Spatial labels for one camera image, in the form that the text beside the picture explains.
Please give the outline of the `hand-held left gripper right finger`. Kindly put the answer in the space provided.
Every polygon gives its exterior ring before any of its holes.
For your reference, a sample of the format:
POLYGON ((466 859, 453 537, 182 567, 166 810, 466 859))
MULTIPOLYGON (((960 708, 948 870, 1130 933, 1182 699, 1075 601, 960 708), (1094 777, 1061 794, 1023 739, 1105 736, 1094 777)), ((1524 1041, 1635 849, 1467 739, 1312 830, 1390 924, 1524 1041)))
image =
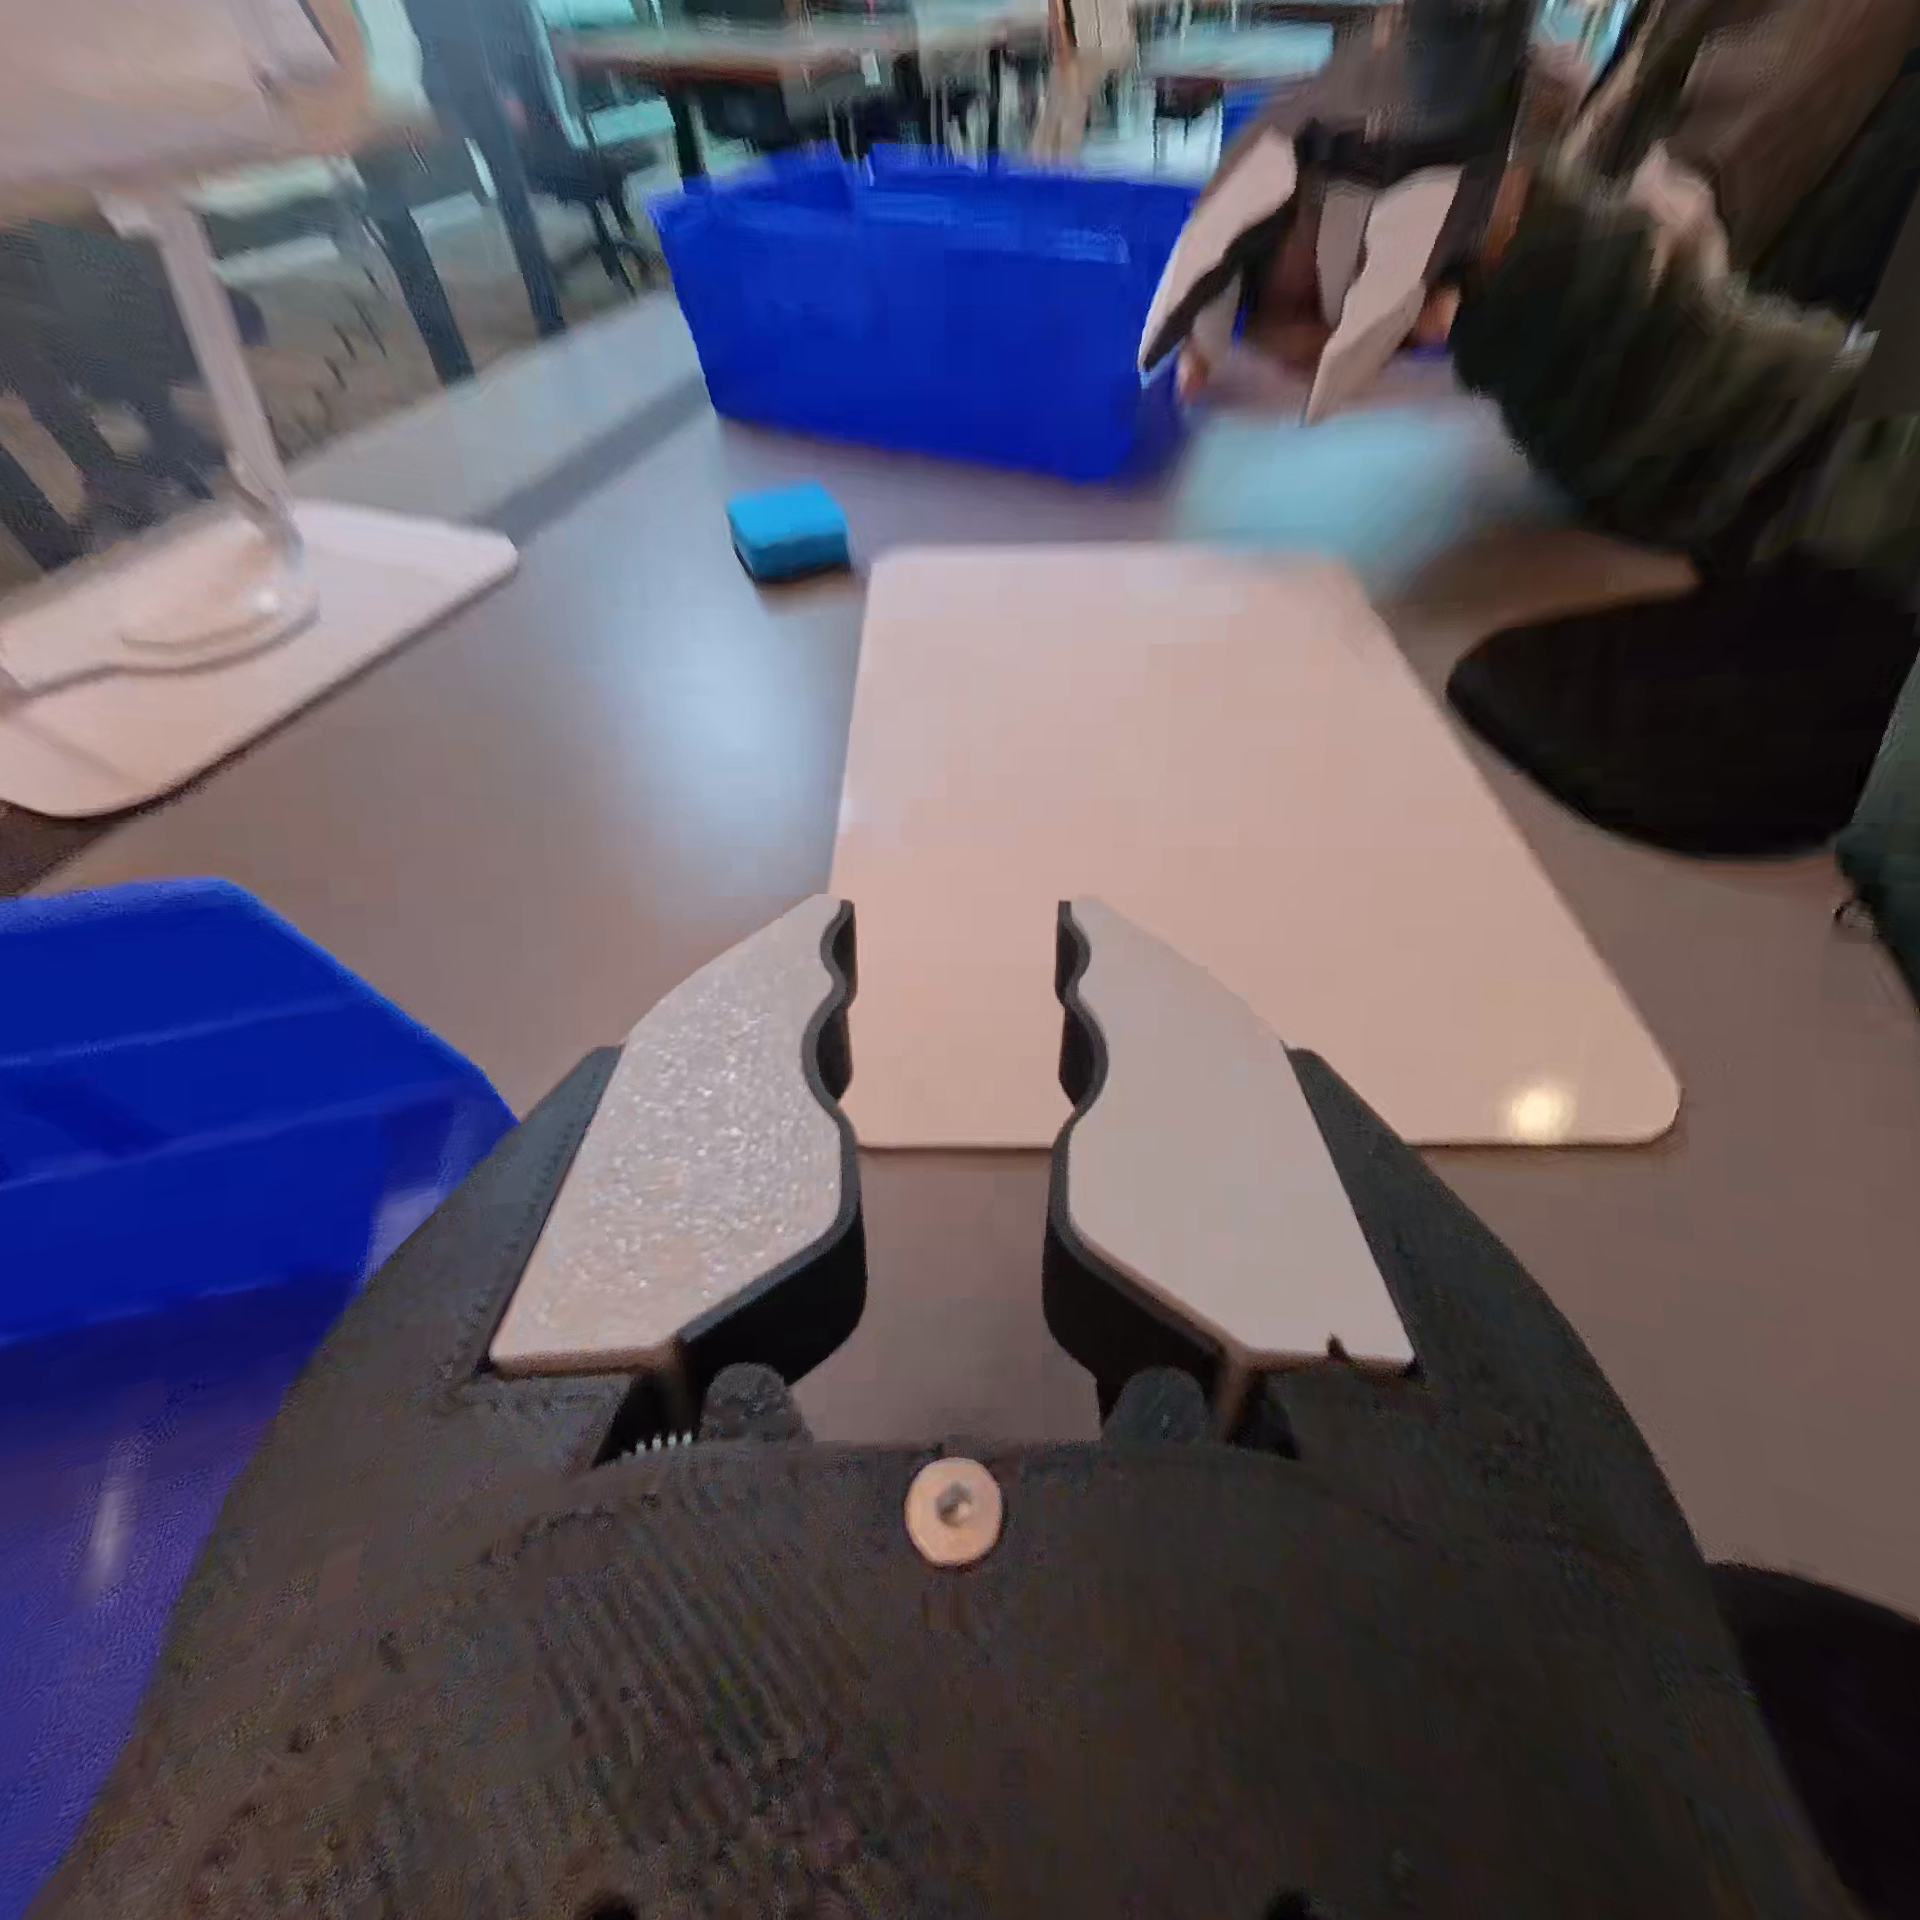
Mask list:
POLYGON ((1284 1040, 1094 896, 1057 908, 1053 990, 1068 1119, 1049 1154, 1041 1310, 1100 1412, 1135 1377, 1176 1372, 1232 1435, 1277 1374, 1411 1372, 1284 1040))

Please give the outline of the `blue whiteboard eraser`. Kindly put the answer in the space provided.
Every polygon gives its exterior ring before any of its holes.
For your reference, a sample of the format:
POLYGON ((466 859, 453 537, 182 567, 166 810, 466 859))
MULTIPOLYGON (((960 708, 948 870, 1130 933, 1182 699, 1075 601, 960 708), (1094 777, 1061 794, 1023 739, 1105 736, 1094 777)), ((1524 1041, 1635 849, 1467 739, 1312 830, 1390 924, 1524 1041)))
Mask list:
POLYGON ((815 482, 736 491, 726 521, 740 570, 757 587, 851 570, 849 519, 815 482))

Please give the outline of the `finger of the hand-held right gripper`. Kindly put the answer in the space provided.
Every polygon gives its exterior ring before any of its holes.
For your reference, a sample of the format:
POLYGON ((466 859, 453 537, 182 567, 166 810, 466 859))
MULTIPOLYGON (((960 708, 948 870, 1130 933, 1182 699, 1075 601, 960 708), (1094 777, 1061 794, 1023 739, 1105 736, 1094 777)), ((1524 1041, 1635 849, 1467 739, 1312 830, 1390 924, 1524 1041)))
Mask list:
POLYGON ((1331 177, 1322 188, 1313 271, 1327 334, 1310 377, 1308 425, 1368 393, 1411 336, 1461 176, 1459 165, 1429 165, 1388 186, 1331 177))
POLYGON ((1197 358, 1220 363, 1235 346, 1249 288, 1284 237, 1298 195, 1292 136, 1245 136, 1187 210, 1163 262, 1137 337, 1137 375, 1197 358))

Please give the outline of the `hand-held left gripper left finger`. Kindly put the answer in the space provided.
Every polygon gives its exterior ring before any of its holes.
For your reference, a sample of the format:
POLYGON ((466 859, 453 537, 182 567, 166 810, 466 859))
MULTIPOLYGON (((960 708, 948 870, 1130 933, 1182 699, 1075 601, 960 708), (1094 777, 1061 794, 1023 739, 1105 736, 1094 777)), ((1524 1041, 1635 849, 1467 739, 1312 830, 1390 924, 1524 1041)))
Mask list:
POLYGON ((491 1374, 622 1377, 694 1424, 723 1369, 796 1383, 851 1339, 855 986, 854 906, 811 893, 637 1018, 491 1329, 491 1374))

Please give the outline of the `black textured wrist pad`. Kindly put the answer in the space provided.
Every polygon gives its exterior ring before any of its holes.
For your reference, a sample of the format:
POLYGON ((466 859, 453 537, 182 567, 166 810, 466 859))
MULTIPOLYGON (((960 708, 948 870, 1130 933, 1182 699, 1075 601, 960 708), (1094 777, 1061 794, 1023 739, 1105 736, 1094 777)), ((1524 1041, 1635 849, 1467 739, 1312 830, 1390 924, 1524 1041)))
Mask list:
POLYGON ((1515 773, 1626 842, 1813 851, 1852 819, 1916 663, 1910 587, 1790 556, 1499 629, 1446 697, 1515 773))

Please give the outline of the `white whiteboard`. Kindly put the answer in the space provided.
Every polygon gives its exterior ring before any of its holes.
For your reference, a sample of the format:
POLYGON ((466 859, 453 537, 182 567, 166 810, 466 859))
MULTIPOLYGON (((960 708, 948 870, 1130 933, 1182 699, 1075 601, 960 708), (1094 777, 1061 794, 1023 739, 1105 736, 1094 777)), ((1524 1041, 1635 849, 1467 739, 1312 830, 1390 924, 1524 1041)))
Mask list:
POLYGON ((1061 900, 1114 908, 1421 1146, 1641 1146, 1682 1089, 1526 835, 1330 559, 1160 542, 872 564, 828 890, 847 1116, 1021 1150, 1061 900))

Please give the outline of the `wooden office table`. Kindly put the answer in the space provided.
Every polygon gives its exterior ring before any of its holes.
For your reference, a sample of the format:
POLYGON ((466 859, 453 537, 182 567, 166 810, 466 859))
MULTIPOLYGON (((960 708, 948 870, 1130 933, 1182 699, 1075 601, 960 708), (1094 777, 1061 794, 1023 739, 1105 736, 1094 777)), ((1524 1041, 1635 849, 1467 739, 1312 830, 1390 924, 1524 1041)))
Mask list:
POLYGON ((895 4, 779 17, 684 9, 631 26, 557 26, 550 50, 582 87, 633 84, 664 102, 676 165, 708 172, 708 136, 753 152, 814 138, 862 154, 876 122, 925 146, 999 155, 1011 79, 1043 63, 1045 4, 895 4))

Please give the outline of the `black office chair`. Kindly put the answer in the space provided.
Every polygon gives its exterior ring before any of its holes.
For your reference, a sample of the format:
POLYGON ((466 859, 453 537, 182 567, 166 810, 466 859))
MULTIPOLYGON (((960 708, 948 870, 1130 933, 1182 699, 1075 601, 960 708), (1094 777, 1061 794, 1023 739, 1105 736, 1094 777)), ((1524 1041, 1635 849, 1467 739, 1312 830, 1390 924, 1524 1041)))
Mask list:
POLYGON ((540 4, 404 2, 420 79, 441 132, 467 141, 491 179, 540 337, 564 331, 564 274, 598 262, 624 292, 659 275, 627 188, 659 159, 654 139, 604 141, 576 103, 540 4), (588 243, 553 262, 535 202, 588 220, 588 243))

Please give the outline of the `blue plastic bin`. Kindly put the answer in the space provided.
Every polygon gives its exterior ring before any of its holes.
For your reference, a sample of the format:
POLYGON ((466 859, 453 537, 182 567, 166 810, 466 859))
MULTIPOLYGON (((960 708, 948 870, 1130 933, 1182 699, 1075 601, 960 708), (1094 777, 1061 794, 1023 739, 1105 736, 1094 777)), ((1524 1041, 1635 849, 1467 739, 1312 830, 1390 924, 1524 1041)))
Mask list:
POLYGON ((650 203, 718 415, 1091 486, 1183 438, 1139 331, 1193 184, 830 147, 650 203))
POLYGON ((513 1126, 240 885, 4 900, 4 1916, 78 1834, 285 1388, 513 1126))

